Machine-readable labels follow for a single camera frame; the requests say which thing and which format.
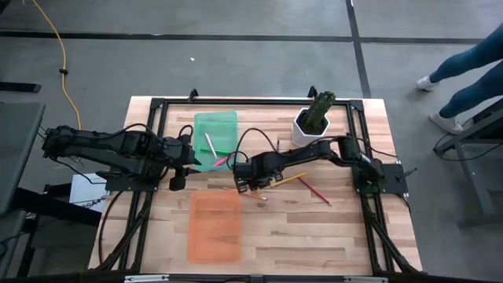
red pencil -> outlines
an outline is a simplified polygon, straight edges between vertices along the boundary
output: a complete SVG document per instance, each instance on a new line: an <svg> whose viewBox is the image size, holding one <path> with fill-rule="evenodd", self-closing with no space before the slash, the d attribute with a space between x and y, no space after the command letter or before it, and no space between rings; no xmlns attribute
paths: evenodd
<svg viewBox="0 0 503 283"><path fill-rule="evenodd" d="M306 181L302 180L301 178L298 178L298 179L299 179L299 181L301 181L301 182L302 182L302 183L303 183L306 187L308 187L308 188L311 190L311 192L316 193L316 195L317 195L317 196L319 196L319 197L320 197L320 198L321 198L321 199L322 199L325 203L327 203L328 205L332 206L332 205L330 204L330 201L329 201L329 200L327 200L325 197L323 197L323 195L321 195L321 194L320 194L320 193L319 193L316 189L314 189L312 186L309 186L309 184L308 184L308 183L306 183Z"/></svg>

shoe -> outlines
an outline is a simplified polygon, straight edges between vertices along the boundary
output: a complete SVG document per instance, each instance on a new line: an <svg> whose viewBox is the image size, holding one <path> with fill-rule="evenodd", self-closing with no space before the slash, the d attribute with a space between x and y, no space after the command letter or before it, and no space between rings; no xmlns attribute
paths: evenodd
<svg viewBox="0 0 503 283"><path fill-rule="evenodd" d="M463 131L463 127L459 124L456 118L442 118L437 112L430 115L430 120L451 134L460 134Z"/></svg>
<svg viewBox="0 0 503 283"><path fill-rule="evenodd" d="M439 83L430 82L430 77L425 76L423 79L420 79L416 82L417 88L420 90L433 91Z"/></svg>

white pen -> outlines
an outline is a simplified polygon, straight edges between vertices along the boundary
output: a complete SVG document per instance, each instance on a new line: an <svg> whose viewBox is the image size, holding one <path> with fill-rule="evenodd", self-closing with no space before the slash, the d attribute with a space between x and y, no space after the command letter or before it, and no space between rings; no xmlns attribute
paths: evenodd
<svg viewBox="0 0 503 283"><path fill-rule="evenodd" d="M215 159L217 160L218 159L217 153L215 152L215 149L213 148L213 145L211 144L210 135L207 133L204 133L204 134L206 135L207 143L210 145L211 152L213 153L213 155L215 156Z"/></svg>

cactus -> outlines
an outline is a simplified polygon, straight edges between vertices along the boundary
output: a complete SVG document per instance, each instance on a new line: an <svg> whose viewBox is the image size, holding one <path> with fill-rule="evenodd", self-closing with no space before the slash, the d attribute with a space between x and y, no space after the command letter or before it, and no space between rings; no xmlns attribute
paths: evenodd
<svg viewBox="0 0 503 283"><path fill-rule="evenodd" d="M300 127L304 134L321 134L324 130L323 119L336 99L332 91L325 91L314 98L306 114L302 117Z"/></svg>

potted plant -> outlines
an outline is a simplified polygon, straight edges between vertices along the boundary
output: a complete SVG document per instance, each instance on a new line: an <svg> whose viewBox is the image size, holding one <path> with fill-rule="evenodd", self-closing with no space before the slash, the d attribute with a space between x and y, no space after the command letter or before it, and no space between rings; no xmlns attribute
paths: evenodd
<svg viewBox="0 0 503 283"><path fill-rule="evenodd" d="M336 99L331 91L320 93L314 98L309 108L301 108L293 120L292 141L298 146L305 146L325 135L330 126L326 112Z"/></svg>

